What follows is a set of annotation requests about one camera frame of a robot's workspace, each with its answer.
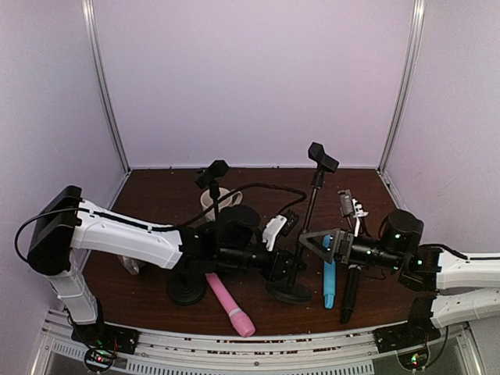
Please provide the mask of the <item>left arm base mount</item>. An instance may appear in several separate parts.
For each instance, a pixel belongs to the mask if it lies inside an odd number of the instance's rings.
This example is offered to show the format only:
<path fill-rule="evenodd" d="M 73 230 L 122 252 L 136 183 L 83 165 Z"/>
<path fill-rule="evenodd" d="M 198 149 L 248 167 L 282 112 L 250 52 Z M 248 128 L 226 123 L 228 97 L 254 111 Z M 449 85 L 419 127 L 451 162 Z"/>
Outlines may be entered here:
<path fill-rule="evenodd" d="M 111 369 L 118 355 L 133 355 L 138 345 L 138 330 L 119 327 L 104 321 L 102 304 L 97 300 L 97 320 L 92 324 L 79 324 L 68 313 L 73 328 L 71 338 L 85 345 L 83 363 L 90 374 L 102 374 Z"/>

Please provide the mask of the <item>pink toy microphone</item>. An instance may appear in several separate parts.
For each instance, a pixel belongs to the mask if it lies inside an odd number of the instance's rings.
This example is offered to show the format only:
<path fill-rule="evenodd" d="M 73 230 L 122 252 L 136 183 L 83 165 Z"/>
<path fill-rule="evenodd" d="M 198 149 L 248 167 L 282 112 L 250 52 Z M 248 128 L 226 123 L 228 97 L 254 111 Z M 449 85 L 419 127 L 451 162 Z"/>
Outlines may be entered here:
<path fill-rule="evenodd" d="M 235 302 L 216 273 L 205 275 L 209 286 L 229 317 L 230 323 L 239 336 L 249 338 L 255 333 L 255 326 L 246 312 Z"/>

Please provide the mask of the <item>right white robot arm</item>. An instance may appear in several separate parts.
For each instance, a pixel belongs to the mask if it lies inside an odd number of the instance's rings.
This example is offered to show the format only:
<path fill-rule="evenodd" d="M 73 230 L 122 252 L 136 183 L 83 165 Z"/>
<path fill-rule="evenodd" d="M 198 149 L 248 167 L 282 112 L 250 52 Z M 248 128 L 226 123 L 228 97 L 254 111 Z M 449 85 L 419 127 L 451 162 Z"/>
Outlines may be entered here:
<path fill-rule="evenodd" d="M 343 323 L 351 319 L 360 273 L 370 267 L 395 273 L 405 288 L 426 293 L 414 301 L 409 321 L 444 328 L 498 316 L 499 255 L 424 244 L 423 229 L 422 220 L 395 209 L 382 220 L 377 238 L 334 228 L 301 234 L 299 242 L 325 263 L 346 265 Z"/>

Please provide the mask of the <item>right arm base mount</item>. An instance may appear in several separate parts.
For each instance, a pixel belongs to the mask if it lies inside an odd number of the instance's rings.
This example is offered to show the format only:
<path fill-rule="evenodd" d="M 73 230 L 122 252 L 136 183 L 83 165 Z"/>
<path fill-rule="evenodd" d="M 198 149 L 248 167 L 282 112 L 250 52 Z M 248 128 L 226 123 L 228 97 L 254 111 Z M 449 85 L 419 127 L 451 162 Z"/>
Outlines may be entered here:
<path fill-rule="evenodd" d="M 442 356 L 449 338 L 448 327 L 442 333 L 431 322 L 435 299 L 416 298 L 405 323 L 377 328 L 373 336 L 378 352 L 397 352 L 399 365 L 412 373 L 429 370 Z"/>

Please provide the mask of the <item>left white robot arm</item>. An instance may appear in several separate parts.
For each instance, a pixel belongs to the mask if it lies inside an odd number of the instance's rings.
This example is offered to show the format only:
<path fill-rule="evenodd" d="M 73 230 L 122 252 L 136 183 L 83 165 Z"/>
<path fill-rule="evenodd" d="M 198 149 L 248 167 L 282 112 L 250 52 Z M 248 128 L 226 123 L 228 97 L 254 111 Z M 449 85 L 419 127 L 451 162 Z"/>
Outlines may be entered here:
<path fill-rule="evenodd" d="M 294 228 L 298 215 L 285 206 L 266 225 L 247 205 L 222 208 L 212 221 L 196 227 L 138 220 L 106 210 L 65 187 L 37 216 L 27 253 L 32 270 L 45 276 L 68 309 L 80 336 L 104 334 L 101 302 L 90 292 L 74 249 L 88 249 L 149 263 L 174 275 L 167 294 L 177 305 L 204 297 L 217 272 L 254 269 L 274 282 L 301 268 L 292 253 L 277 246 Z"/>

